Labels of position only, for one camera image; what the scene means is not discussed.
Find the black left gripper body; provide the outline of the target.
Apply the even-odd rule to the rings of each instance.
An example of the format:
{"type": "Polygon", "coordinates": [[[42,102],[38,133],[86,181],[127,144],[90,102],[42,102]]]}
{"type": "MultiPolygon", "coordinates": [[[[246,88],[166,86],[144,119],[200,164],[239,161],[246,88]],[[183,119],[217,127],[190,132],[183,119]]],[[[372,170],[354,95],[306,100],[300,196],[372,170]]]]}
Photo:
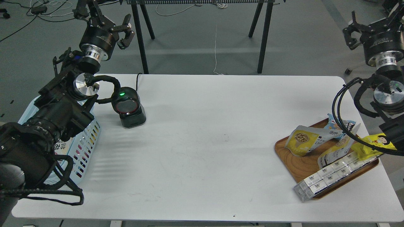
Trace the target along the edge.
{"type": "Polygon", "coordinates": [[[111,30],[115,27],[116,24],[104,15],[91,17],[79,44],[80,50],[85,53],[96,49],[101,61],[110,60],[119,40],[118,33],[111,30]]]}

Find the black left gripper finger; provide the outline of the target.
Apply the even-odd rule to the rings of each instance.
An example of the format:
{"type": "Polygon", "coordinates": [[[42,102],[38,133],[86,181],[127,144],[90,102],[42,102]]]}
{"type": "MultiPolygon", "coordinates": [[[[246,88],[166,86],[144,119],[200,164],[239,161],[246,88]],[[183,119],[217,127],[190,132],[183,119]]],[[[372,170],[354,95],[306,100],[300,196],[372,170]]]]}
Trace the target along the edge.
{"type": "Polygon", "coordinates": [[[130,19],[131,14],[127,14],[123,19],[122,25],[113,26],[110,29],[110,32],[114,35],[117,45],[121,50],[128,48],[134,37],[134,31],[131,29],[130,19]],[[120,32],[125,34],[124,38],[119,37],[120,32]]]}
{"type": "Polygon", "coordinates": [[[97,22],[102,23],[98,2],[98,0],[78,0],[76,8],[72,10],[74,18],[86,21],[87,23],[90,22],[90,18],[95,18],[97,22]]]}

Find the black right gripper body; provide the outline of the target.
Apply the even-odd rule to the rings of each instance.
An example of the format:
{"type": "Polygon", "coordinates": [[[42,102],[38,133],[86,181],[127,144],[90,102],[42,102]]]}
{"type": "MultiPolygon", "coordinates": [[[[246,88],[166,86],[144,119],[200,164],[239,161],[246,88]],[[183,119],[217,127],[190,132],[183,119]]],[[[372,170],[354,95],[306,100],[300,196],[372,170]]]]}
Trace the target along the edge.
{"type": "Polygon", "coordinates": [[[363,45],[365,63],[371,67],[379,67],[379,59],[384,56],[394,57],[398,62],[403,59],[403,25],[386,28],[376,32],[362,31],[360,42],[363,45]]]}

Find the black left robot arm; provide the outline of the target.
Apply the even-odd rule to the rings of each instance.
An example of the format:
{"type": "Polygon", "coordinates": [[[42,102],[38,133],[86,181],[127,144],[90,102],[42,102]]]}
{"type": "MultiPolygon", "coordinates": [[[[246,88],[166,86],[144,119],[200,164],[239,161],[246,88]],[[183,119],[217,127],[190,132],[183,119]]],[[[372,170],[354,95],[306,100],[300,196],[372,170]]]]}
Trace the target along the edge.
{"type": "Polygon", "coordinates": [[[43,200],[32,194],[78,196],[84,194],[70,174],[73,158],[55,154],[58,141],[85,131],[95,119],[91,114],[95,103],[117,100],[120,82],[111,76],[95,76],[101,61],[111,58],[115,45],[129,47],[134,32],[127,14],[122,25],[102,14],[97,0],[79,0],[74,17],[87,22],[79,51],[68,49],[54,67],[62,63],[60,72],[39,91],[34,102],[38,111],[25,123],[9,122],[1,126],[1,211],[11,211],[22,198],[43,200]]]}

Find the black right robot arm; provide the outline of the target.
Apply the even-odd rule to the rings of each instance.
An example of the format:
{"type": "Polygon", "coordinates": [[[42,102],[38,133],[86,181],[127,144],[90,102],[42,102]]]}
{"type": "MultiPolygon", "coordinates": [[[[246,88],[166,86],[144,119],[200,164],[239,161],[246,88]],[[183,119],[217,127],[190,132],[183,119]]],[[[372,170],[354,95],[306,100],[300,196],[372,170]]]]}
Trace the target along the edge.
{"type": "Polygon", "coordinates": [[[403,156],[403,71],[398,62],[403,59],[403,1],[399,0],[387,18],[369,25],[359,24],[352,12],[352,23],[342,30],[346,45],[355,49],[363,45],[365,63],[376,71],[368,79],[355,78],[343,86],[332,102],[332,115],[342,131],[353,140],[384,154],[403,156]],[[379,126],[395,149],[371,145],[353,135],[342,124],[340,104],[347,90],[361,83],[354,105],[371,118],[380,117],[379,126]]]}

